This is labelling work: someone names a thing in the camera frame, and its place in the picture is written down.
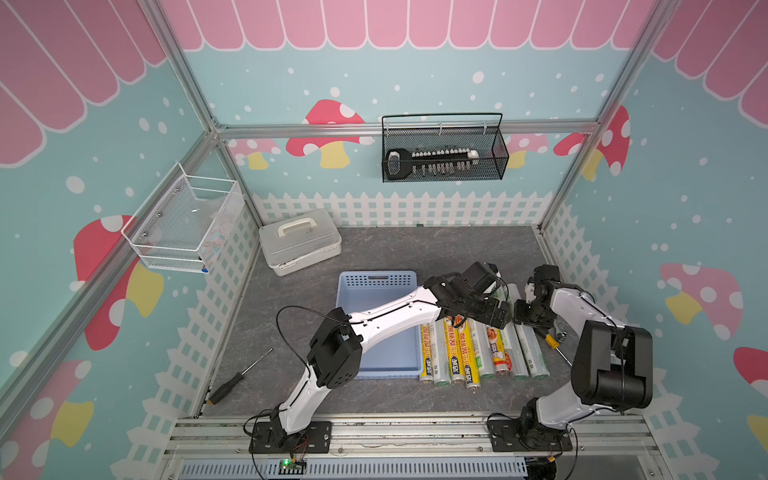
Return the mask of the yellow red wrap roll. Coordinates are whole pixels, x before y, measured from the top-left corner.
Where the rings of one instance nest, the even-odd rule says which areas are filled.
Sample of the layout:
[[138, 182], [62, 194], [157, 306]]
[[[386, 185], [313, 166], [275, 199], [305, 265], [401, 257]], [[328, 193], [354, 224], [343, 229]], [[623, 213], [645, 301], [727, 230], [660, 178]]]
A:
[[433, 382], [433, 362], [432, 362], [432, 348], [431, 348], [431, 331], [429, 324], [422, 324], [419, 326], [420, 332], [420, 346], [422, 355], [422, 372], [419, 376], [421, 382]]

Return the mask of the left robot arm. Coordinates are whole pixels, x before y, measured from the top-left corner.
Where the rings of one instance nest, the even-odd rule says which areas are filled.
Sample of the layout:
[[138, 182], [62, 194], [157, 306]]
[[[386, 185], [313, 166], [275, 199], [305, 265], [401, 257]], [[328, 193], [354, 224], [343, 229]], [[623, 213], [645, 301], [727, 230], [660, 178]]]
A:
[[506, 327], [513, 320], [513, 304], [506, 296], [493, 295], [497, 287], [508, 291], [490, 264], [475, 262], [462, 273], [432, 276], [383, 305], [351, 313], [338, 307], [323, 314], [308, 354], [300, 359], [300, 380], [270, 414], [272, 428], [285, 436], [304, 432], [330, 391], [358, 375], [363, 354], [391, 336], [445, 316]]

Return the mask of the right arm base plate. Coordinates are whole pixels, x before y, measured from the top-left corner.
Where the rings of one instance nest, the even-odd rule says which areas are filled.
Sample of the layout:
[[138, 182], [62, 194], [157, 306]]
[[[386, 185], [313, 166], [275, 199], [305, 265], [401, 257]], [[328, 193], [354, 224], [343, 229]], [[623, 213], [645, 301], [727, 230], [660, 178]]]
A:
[[550, 452], [560, 455], [573, 450], [573, 443], [566, 431], [543, 427], [535, 421], [491, 414], [486, 418], [485, 425], [492, 449], [497, 453]]

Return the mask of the yellow blue-label wrap roll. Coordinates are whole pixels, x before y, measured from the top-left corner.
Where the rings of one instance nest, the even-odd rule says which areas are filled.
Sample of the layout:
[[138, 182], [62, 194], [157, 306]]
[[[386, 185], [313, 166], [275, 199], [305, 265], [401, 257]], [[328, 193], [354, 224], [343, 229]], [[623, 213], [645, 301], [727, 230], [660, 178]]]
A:
[[468, 320], [465, 320], [464, 323], [458, 327], [457, 335], [462, 358], [465, 385], [468, 390], [475, 391], [480, 388], [480, 376], [476, 364], [476, 356]]

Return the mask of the clear green wrap roll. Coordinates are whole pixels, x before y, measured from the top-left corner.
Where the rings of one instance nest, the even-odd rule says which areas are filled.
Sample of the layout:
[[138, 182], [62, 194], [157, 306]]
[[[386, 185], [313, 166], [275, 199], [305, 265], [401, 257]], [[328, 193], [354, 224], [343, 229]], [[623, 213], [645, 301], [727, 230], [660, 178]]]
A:
[[449, 358], [445, 340], [444, 326], [441, 320], [430, 325], [433, 382], [444, 386], [451, 384]]

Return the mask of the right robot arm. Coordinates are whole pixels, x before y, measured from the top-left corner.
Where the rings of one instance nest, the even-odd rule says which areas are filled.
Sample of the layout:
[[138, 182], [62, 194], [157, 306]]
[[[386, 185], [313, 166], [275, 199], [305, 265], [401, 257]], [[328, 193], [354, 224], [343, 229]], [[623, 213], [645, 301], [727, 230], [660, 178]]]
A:
[[555, 392], [533, 399], [520, 421], [525, 433], [564, 433], [599, 411], [645, 409], [653, 399], [651, 333], [614, 318], [583, 288], [564, 282], [555, 265], [534, 269], [525, 297], [515, 302], [514, 323], [548, 333], [561, 319], [574, 330], [578, 344], [570, 381]]

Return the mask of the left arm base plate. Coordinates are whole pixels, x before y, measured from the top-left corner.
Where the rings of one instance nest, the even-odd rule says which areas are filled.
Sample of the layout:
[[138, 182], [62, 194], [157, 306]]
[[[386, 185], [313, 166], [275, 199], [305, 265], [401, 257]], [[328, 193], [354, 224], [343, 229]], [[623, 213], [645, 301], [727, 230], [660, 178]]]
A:
[[287, 434], [271, 422], [257, 422], [245, 429], [250, 437], [248, 451], [251, 454], [327, 454], [332, 427], [329, 421], [313, 421], [306, 429]]

